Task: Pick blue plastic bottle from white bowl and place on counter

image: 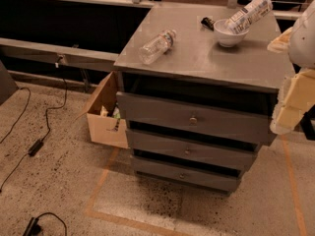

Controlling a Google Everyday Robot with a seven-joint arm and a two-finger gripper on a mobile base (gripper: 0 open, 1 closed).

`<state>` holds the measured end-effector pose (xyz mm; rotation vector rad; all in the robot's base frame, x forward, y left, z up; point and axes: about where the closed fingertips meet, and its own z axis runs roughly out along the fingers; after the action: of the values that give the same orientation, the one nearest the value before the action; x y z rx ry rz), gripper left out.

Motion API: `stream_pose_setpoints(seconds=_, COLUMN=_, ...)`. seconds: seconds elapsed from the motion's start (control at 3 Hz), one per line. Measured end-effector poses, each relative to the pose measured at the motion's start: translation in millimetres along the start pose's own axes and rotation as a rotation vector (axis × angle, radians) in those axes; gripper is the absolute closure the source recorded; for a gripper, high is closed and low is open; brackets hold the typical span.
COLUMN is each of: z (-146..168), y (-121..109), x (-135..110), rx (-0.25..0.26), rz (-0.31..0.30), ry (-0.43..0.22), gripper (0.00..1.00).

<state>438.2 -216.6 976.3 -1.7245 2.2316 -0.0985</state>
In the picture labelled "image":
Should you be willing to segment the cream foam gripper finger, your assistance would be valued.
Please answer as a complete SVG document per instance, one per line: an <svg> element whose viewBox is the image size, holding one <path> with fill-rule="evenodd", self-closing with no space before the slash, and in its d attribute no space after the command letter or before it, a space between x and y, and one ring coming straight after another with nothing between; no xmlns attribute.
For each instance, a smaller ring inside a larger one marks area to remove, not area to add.
<svg viewBox="0 0 315 236"><path fill-rule="evenodd" d="M276 135L293 131L314 105L314 69L303 68L293 77L285 77L272 115L271 131Z"/></svg>
<svg viewBox="0 0 315 236"><path fill-rule="evenodd" d="M286 29L282 34L268 44L267 49L275 53L288 52L291 32L292 28Z"/></svg>

